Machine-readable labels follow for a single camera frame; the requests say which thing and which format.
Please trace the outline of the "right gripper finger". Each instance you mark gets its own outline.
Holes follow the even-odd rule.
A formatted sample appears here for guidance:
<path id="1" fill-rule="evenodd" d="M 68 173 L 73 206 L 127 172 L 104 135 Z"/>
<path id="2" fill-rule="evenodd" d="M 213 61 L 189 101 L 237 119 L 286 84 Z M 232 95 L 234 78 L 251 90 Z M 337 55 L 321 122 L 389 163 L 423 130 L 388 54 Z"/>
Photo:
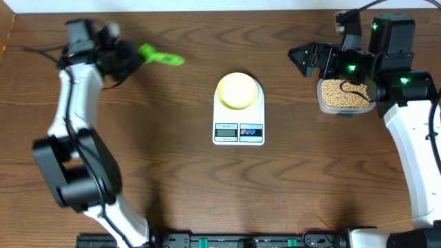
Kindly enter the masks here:
<path id="1" fill-rule="evenodd" d="M 311 42 L 308 44 L 301 45 L 297 48 L 292 48 L 288 51 L 288 57 L 290 59 L 296 59 L 298 61 L 306 60 L 318 60 L 322 55 L 325 54 L 327 48 L 330 48 L 329 43 L 317 43 Z"/>
<path id="2" fill-rule="evenodd" d="M 305 77 L 311 77 L 314 69 L 323 70 L 325 68 L 325 61 L 319 56 L 309 57 L 292 57 L 292 62 L 297 66 L 300 73 Z"/>

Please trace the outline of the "green plastic scoop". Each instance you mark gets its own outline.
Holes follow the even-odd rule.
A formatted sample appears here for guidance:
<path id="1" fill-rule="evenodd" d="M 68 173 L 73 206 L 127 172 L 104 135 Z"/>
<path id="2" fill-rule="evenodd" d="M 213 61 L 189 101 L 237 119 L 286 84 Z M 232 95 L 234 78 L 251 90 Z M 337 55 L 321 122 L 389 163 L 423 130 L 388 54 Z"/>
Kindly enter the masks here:
<path id="1" fill-rule="evenodd" d="M 149 43 L 143 44 L 138 53 L 143 57 L 144 63 L 161 63 L 165 65 L 180 66 L 185 63 L 185 59 L 176 54 L 159 52 Z"/>

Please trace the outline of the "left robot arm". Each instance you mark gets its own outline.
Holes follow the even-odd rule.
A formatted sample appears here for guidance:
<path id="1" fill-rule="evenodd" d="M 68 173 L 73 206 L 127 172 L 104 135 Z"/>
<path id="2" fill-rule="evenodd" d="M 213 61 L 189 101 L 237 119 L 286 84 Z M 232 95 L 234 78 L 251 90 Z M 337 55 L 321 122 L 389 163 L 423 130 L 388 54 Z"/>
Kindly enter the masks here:
<path id="1" fill-rule="evenodd" d="M 116 159 L 96 130 L 105 77 L 122 83 L 144 62 L 120 38 L 115 22 L 96 30 L 91 19 L 66 22 L 69 42 L 57 59 L 61 91 L 46 138 L 32 153 L 52 197 L 61 207 L 95 219 L 117 247 L 160 247 L 160 239 L 122 193 Z"/>

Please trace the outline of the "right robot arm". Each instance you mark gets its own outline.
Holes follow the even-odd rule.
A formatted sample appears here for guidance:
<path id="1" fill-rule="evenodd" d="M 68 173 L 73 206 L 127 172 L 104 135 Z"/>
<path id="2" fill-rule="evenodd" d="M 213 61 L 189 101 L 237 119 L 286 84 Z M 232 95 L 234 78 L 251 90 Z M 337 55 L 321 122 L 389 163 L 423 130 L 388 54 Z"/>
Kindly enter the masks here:
<path id="1" fill-rule="evenodd" d="M 311 42 L 288 51 L 301 74 L 315 68 L 321 79 L 342 79 L 366 85 L 396 144 L 409 189 L 413 229 L 381 231 L 353 227 L 333 240 L 334 247 L 440 246 L 440 92 L 431 75 L 414 70 L 416 24 L 405 14 L 373 18 L 368 52 L 360 50 L 358 10 L 340 12 L 336 25 L 341 44 Z"/>

